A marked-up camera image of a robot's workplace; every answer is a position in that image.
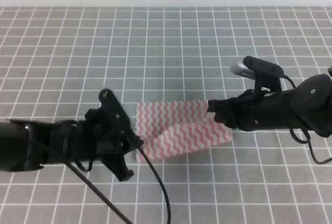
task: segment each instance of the wire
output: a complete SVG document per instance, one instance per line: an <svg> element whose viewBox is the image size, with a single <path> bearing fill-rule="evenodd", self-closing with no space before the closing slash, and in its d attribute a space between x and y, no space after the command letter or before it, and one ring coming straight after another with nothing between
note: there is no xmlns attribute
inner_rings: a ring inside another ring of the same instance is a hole
<svg viewBox="0 0 332 224"><path fill-rule="evenodd" d="M292 85L292 87L293 87L294 89L296 88L296 86L295 86L294 82L292 81L292 79L290 79L287 75L284 75L283 78L286 79L286 80L288 80L289 83ZM308 144L308 146L309 146L309 151L310 151L310 154L311 154L311 157L312 157L313 161L314 161L316 164L319 164L319 165L322 165L322 164L326 164L326 163L331 162L331 161L332 161L332 158L328 158L328 159L326 159L326 160L324 160L324 161L318 161L318 160L317 160L317 158L316 158L316 156L315 156L315 153L313 152L313 149L312 149L312 145L311 145L311 137L310 137L310 134L309 134L308 130L306 130L306 129L301 129L301 130L302 130L303 134L304 134L304 135L306 136L306 138L307 138L306 141L305 141L305 140L301 140L301 139L299 139L299 138L295 135L293 129L290 129L289 132L290 132L291 137L292 137L296 142L298 142L298 143L300 143L300 144L302 144L302 145Z"/></svg>
<svg viewBox="0 0 332 224"><path fill-rule="evenodd" d="M142 148L136 143L134 142L137 149L140 151L140 153L142 154L142 156L144 157L145 161L147 162L147 164L149 165L149 167L151 168L152 172L154 173L158 183L160 184L160 187L162 189L162 192L164 194L165 197L165 202L166 202L166 208L167 208L167 224L171 224L171 218L172 218L172 214L171 214L171 204L170 204L170 199L168 198L168 194L165 188L165 185L162 183L162 180L160 179L160 176L158 175L158 172L156 171L156 169L154 168L154 166L151 164L150 160L148 159L148 157L145 155L145 152L142 150Z"/></svg>
<svg viewBox="0 0 332 224"><path fill-rule="evenodd" d="M288 80L289 83L292 85L292 87L294 89L296 88L296 86L295 86L294 82L292 81L292 79L290 79L287 75L284 75L283 78L286 79L286 80Z"/></svg>
<svg viewBox="0 0 332 224"><path fill-rule="evenodd" d="M48 152L49 154L51 154L52 156L56 157L58 160L60 160L61 162L63 162L69 169L71 169L83 182L85 182L85 184L96 194L98 195L98 197L104 202L106 203L106 205L112 209L114 211L115 214L117 214L121 220L123 220L126 224L133 224L123 213L120 212L120 210L117 209L116 206L114 206L112 204L112 202L110 202L110 200L103 195L102 192L99 191L99 189L97 189L95 187L95 185L93 185L92 182L90 182L85 176L83 176L83 174L77 169L75 168L74 166L72 166L71 162L59 155L58 153L56 153L55 151L53 151L52 149L48 148L47 146L41 144L41 143L38 143L38 142L35 142L35 141L27 141L29 144L32 144L34 146L37 146L41 149L43 149L44 151Z"/></svg>

